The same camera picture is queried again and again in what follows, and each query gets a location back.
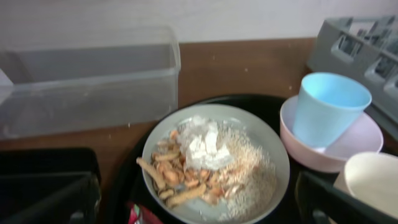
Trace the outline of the pink shallow bowl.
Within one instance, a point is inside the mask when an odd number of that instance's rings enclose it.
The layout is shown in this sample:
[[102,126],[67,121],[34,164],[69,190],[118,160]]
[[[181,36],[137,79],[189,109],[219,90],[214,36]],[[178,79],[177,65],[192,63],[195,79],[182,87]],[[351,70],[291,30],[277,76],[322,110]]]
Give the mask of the pink shallow bowl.
[[298,97],[286,100],[280,108],[280,137],[289,155],[299,164],[319,172],[337,173],[346,161],[361,152],[379,152],[384,144],[377,123],[363,113],[332,145],[312,148],[292,133]]

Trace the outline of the white tissue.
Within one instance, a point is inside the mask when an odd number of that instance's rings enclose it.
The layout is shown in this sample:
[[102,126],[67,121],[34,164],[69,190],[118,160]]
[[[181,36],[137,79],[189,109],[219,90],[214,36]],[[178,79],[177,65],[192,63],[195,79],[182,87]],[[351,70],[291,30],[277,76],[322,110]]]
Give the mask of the white tissue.
[[217,121],[193,116],[178,130],[177,142],[188,168],[217,171],[234,161],[226,145],[227,138],[220,134]]

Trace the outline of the cream plastic cup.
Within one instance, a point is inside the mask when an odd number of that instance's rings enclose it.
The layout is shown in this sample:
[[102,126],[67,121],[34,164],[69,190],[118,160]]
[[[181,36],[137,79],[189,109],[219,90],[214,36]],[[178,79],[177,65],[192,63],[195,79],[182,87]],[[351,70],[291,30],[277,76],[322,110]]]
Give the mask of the cream plastic cup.
[[380,212],[397,218],[397,157],[362,152],[350,157],[333,186]]

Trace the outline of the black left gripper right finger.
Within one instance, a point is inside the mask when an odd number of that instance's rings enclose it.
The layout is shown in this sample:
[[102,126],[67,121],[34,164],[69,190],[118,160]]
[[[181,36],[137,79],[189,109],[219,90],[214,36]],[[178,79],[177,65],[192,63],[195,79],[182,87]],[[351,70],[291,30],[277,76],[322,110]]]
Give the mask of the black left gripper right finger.
[[301,171],[295,200],[303,223],[397,224],[397,219],[334,188],[329,182]]

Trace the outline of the black rectangular tray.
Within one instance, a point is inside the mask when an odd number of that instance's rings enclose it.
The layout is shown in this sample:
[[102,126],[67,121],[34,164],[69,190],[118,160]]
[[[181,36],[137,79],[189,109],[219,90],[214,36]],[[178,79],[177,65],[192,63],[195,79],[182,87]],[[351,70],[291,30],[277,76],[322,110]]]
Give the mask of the black rectangular tray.
[[92,175],[102,181],[97,156],[89,148],[1,152],[1,190],[60,189]]

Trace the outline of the grey dishwasher rack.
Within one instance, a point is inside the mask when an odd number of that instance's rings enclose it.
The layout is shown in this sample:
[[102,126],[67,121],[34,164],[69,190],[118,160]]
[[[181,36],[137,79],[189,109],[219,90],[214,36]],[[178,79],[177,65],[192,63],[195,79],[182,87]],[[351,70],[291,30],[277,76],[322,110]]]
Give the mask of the grey dishwasher rack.
[[368,115],[397,137],[397,16],[326,19],[307,65],[364,85],[373,96]]

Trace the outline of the light blue plastic cup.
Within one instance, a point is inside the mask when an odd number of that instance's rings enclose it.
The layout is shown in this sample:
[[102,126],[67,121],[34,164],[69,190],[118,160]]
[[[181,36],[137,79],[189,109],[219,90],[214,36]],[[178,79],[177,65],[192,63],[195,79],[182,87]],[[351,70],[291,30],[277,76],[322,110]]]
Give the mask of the light blue plastic cup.
[[328,147],[371,102],[370,91],[356,80],[335,73],[308,74],[300,84],[292,132],[310,147]]

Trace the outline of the grey plate with food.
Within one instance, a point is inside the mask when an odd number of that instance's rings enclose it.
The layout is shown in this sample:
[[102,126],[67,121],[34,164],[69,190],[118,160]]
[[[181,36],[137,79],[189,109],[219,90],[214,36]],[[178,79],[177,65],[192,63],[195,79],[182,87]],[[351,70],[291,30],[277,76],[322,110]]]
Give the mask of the grey plate with food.
[[[193,116],[219,123],[234,161],[217,170],[188,168],[179,127]],[[290,165],[275,131],[257,116],[226,105],[195,105],[162,120],[137,158],[155,201],[184,223],[257,223],[281,203]]]

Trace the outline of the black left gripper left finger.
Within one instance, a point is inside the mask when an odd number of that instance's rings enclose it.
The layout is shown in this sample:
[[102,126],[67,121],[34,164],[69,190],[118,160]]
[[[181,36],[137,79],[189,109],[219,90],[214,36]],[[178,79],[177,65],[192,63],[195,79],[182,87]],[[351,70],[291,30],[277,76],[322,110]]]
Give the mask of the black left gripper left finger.
[[90,172],[1,176],[1,224],[95,223],[100,202]]

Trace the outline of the clear plastic waste bin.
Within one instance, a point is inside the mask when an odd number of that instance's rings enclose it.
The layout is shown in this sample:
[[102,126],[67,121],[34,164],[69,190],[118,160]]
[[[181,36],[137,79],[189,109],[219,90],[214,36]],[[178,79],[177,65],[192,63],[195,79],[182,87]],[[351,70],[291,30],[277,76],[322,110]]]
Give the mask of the clear plastic waste bin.
[[169,27],[31,32],[1,42],[1,139],[153,121],[178,105]]

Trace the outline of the red snack wrapper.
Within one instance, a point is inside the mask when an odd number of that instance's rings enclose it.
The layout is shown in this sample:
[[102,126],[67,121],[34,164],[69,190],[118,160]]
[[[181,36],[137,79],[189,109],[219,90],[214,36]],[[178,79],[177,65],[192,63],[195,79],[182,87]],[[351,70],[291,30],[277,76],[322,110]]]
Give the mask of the red snack wrapper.
[[128,202],[128,224],[163,224],[163,222],[146,207]]

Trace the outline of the round black serving tray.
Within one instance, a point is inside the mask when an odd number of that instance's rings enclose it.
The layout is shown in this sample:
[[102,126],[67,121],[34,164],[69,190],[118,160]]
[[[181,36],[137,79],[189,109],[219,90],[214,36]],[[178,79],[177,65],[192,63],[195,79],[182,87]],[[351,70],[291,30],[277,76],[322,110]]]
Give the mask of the round black serving tray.
[[[276,133],[279,133],[279,113],[284,101],[284,98],[276,96],[241,94],[218,96],[205,99],[200,103],[222,104],[241,108],[256,115],[265,121]],[[143,205],[160,218],[163,223],[179,224],[181,222],[166,212],[153,199],[144,183],[141,168],[136,164],[136,158],[142,155],[146,140],[153,128],[151,126],[148,131],[141,135],[140,140],[134,145],[116,174],[110,190],[109,200],[106,203],[103,223],[126,224],[129,213],[128,202]],[[307,168],[292,158],[289,160],[290,183],[287,193],[279,206],[270,215],[262,219],[261,223],[302,223],[294,191],[299,172],[307,170]]]

